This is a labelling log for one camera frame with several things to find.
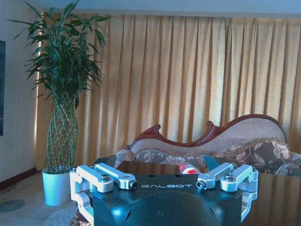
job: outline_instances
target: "floral cushion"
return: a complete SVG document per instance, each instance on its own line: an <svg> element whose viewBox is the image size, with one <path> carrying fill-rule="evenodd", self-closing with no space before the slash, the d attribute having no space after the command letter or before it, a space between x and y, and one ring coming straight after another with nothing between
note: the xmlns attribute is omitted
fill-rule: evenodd
<svg viewBox="0 0 301 226"><path fill-rule="evenodd" d="M286 162L297 165L301 155L290 152L287 144L276 138L257 138L232 146L214 158L219 163L233 162L238 166L248 164L255 166L261 173L275 174Z"/></svg>
<svg viewBox="0 0 301 226"><path fill-rule="evenodd" d="M282 176L301 177L301 168L293 162L286 162L277 169L275 174Z"/></svg>
<svg viewBox="0 0 301 226"><path fill-rule="evenodd" d="M206 167L203 152L189 154L175 154L163 150L145 149L140 150L136 155L136 161L151 162L164 165L181 165L189 163L199 170Z"/></svg>

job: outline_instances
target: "carpet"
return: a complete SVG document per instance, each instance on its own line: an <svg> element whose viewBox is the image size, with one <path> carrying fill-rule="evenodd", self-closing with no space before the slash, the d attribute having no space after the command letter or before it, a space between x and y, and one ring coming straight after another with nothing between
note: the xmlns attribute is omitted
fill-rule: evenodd
<svg viewBox="0 0 301 226"><path fill-rule="evenodd" d="M0 225L80 226L74 224L76 211L71 200L61 206L45 205L41 173L0 190Z"/></svg>

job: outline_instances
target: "braided bamboo stalk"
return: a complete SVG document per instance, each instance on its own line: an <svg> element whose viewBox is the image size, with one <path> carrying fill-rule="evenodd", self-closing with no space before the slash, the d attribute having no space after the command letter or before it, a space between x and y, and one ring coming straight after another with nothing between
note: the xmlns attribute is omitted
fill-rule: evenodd
<svg viewBox="0 0 301 226"><path fill-rule="evenodd" d="M47 138L45 169L48 174L69 172L74 164L78 125L73 98L54 98Z"/></svg>

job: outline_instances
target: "bolt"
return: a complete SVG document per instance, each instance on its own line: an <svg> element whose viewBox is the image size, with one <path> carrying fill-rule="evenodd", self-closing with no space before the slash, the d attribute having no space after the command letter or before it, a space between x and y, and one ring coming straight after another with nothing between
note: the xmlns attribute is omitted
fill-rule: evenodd
<svg viewBox="0 0 301 226"><path fill-rule="evenodd" d="M233 174L232 173L228 173L228 174L225 174L225 180L227 181L232 181L233 180Z"/></svg>
<svg viewBox="0 0 301 226"><path fill-rule="evenodd" d="M132 181L130 181L128 186L129 186L129 189L135 189L138 187L138 183L137 183L137 181L132 180Z"/></svg>
<svg viewBox="0 0 301 226"><path fill-rule="evenodd" d="M206 183L204 181L200 180L196 183L196 186L197 186L197 188L203 190L206 187Z"/></svg>
<svg viewBox="0 0 301 226"><path fill-rule="evenodd" d="M101 182L107 182L110 180L110 176L107 173L103 173L102 175L100 175L100 181Z"/></svg>

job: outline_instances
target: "baseboard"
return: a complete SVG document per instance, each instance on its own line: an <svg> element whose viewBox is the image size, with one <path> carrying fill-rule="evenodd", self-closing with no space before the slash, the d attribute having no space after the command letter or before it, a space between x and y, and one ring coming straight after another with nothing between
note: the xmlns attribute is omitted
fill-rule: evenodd
<svg viewBox="0 0 301 226"><path fill-rule="evenodd" d="M36 168L32 168L32 169L30 169L28 171L25 171L23 173L20 173L20 174L14 176L12 178L4 180L4 181L0 182L0 190L4 189L4 188L7 188L7 187L9 187L9 186L21 181L21 180L24 180L24 179L26 179L26 178L28 178L28 177L36 174L36 173L37 173Z"/></svg>

